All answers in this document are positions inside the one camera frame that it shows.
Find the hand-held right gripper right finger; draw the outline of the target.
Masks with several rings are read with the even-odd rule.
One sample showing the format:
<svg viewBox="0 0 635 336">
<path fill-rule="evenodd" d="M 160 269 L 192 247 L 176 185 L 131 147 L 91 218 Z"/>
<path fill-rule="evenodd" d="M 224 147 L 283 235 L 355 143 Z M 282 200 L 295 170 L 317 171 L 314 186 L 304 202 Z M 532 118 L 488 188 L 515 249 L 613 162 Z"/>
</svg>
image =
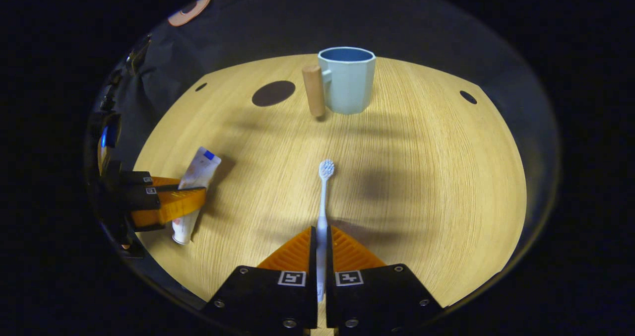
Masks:
<svg viewBox="0 0 635 336">
<path fill-rule="evenodd" d="M 336 336 L 414 336 L 444 309 L 405 264 L 387 265 L 327 229 L 326 326 Z"/>
</svg>

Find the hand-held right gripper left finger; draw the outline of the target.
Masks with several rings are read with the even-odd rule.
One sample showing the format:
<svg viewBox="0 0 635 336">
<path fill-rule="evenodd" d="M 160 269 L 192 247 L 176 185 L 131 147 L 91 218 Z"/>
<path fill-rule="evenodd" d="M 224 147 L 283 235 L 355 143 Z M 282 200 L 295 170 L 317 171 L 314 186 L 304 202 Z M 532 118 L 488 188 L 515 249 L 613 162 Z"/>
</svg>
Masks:
<svg viewBox="0 0 635 336">
<path fill-rule="evenodd" d="M 316 229 L 258 266 L 237 266 L 201 314 L 234 336 L 308 336 L 317 326 Z"/>
</svg>

